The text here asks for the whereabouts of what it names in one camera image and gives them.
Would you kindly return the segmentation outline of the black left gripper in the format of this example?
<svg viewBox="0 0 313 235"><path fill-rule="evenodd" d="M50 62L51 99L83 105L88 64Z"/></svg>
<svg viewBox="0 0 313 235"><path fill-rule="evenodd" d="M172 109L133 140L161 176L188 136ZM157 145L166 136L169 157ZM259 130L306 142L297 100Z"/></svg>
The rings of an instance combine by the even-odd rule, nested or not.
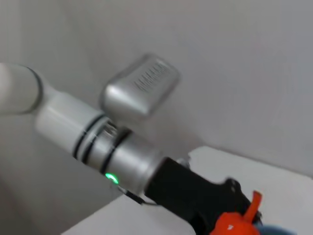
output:
<svg viewBox="0 0 313 235"><path fill-rule="evenodd" d="M220 210L218 197L225 199L229 186L235 195L236 212L244 215L251 205L240 183L227 178L212 183L169 157L157 167L144 195L188 222L196 234L209 234L215 227Z"/></svg>

